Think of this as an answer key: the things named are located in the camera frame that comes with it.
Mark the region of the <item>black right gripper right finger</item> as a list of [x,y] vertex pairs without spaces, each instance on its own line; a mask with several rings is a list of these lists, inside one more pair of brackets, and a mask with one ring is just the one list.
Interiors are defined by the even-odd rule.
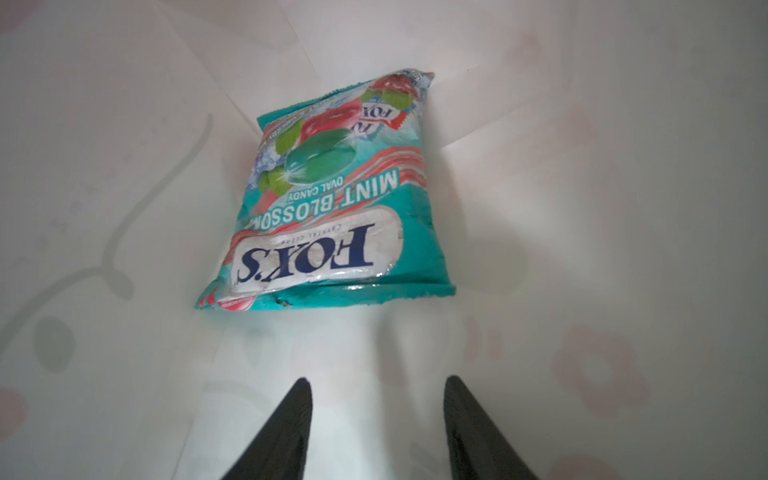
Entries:
[[443,412],[453,479],[538,479],[457,375],[446,380]]

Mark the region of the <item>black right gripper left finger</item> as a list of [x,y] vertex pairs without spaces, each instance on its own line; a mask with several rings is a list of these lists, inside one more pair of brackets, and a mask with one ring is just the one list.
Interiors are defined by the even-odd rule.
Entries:
[[223,480],[301,480],[307,460],[313,399],[299,378]]

